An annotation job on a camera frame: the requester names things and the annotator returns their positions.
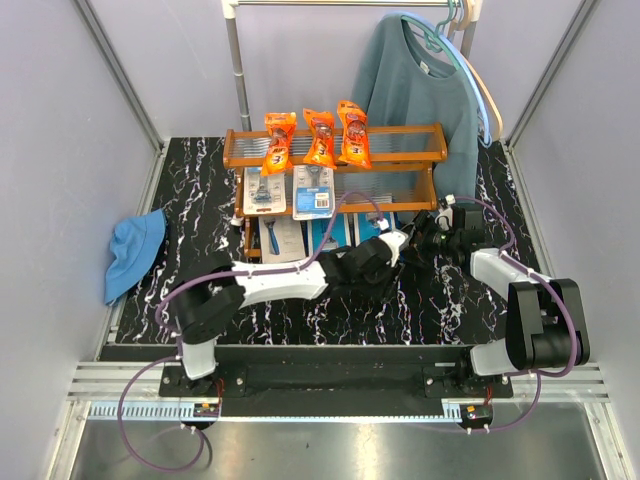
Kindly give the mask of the white Harry's razor box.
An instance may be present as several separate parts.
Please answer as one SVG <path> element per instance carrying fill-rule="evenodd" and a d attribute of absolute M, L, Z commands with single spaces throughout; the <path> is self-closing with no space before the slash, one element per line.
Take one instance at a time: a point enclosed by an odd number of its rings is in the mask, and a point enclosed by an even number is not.
<path fill-rule="evenodd" d="M 302 225 L 290 216 L 258 218 L 261 262 L 287 263 L 306 257 Z"/>

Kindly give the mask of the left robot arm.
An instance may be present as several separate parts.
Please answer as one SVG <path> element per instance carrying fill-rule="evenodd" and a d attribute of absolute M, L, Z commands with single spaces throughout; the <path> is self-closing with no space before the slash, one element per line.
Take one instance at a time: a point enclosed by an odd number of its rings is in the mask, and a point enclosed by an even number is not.
<path fill-rule="evenodd" d="M 387 231 L 355 247 L 280 264 L 236 262 L 216 254 L 204 274 L 183 280 L 167 296 L 178 323 L 181 384 L 196 396 L 215 386 L 215 344 L 237 311 L 287 299 L 315 300 L 359 292 L 382 299 L 401 270 L 407 236 Z"/>

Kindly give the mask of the Gillette razor blister pack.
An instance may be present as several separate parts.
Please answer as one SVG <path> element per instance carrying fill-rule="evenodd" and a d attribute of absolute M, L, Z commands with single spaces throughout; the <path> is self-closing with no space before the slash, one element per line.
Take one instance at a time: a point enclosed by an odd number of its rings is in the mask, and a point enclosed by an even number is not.
<path fill-rule="evenodd" d="M 293 219 L 328 219 L 334 211 L 334 171 L 318 165 L 296 165 L 293 170 Z"/>

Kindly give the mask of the orange bic razor bag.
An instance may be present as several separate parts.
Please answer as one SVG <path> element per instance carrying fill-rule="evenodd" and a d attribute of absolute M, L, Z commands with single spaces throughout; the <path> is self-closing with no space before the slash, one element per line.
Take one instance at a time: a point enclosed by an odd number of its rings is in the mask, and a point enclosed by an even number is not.
<path fill-rule="evenodd" d="M 285 173 L 293 167 L 289 156 L 297 128 L 297 115 L 295 112 L 267 113 L 265 127 L 270 142 L 263 160 L 261 175 L 270 176 Z"/>
<path fill-rule="evenodd" d="M 303 110 L 303 116 L 312 134 L 311 146 L 303 163 L 335 170 L 334 117 L 329 111 Z"/>
<path fill-rule="evenodd" d="M 367 115 L 354 102 L 341 101 L 337 113 L 343 126 L 339 161 L 359 168 L 371 169 Z"/>

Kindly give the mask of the orange BIC razor bag front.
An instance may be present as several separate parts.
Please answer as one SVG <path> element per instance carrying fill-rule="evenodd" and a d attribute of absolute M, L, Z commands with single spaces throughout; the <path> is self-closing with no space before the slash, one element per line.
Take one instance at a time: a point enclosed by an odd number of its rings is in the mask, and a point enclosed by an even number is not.
<path fill-rule="evenodd" d="M 267 113 L 265 127 L 270 142 L 263 160 L 261 175 L 270 176 L 285 173 L 293 167 L 289 156 L 297 128 L 297 115 L 295 112 Z"/>

